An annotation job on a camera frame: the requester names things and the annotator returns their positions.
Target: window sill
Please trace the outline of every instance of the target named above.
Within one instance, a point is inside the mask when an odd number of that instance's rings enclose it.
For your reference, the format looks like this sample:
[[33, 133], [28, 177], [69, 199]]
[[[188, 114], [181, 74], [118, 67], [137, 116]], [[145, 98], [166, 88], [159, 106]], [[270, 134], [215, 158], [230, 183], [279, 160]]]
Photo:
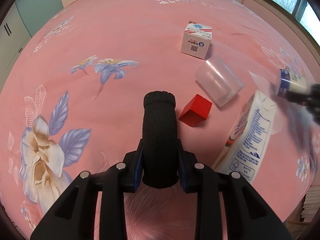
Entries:
[[311, 54], [314, 56], [318, 64], [320, 65], [320, 48], [315, 47], [312, 44], [308, 37], [293, 23], [286, 15], [284, 15], [281, 11], [277, 8], [273, 7], [271, 4], [267, 3], [264, 0], [254, 0], [255, 2], [259, 3], [273, 14], [275, 14], [278, 18], [280, 18], [305, 44], [305, 46], [310, 50]]

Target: window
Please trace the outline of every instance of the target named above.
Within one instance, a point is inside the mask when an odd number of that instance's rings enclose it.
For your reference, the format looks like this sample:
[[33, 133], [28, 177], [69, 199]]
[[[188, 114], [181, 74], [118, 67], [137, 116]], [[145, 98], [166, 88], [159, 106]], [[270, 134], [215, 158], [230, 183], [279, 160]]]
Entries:
[[320, 21], [307, 0], [265, 0], [290, 18], [318, 48]]

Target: flower stem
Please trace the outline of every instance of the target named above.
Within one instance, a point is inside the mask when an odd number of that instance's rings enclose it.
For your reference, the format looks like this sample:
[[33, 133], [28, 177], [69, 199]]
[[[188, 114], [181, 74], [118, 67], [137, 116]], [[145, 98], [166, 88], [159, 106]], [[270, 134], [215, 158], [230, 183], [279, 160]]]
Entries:
[[82, 70], [87, 76], [90, 76], [90, 74], [87, 72], [87, 71], [85, 71], [85, 69], [83, 69]]
[[101, 91], [103, 90], [103, 85], [104, 85], [104, 84], [101, 84], [100, 89], [99, 89], [99, 91], [98, 91], [98, 94], [95, 96], [94, 99], [92, 99], [92, 101], [95, 100], [95, 99], [100, 95]]

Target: red cube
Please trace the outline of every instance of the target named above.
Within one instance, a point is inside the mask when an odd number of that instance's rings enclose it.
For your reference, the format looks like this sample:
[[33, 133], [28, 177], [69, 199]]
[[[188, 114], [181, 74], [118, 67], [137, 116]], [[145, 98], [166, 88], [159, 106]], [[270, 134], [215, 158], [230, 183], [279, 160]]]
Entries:
[[193, 127], [207, 119], [212, 103], [201, 95], [194, 98], [184, 107], [179, 120]]

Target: white box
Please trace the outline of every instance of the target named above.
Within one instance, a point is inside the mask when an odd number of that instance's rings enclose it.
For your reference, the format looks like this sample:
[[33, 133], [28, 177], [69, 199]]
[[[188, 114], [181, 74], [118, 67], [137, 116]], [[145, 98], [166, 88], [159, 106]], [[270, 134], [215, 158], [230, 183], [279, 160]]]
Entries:
[[212, 169], [223, 174], [237, 171], [252, 183], [268, 146], [275, 113], [276, 103], [256, 90], [242, 108]]
[[204, 59], [211, 39], [211, 27], [196, 22], [189, 22], [184, 31], [181, 52]]

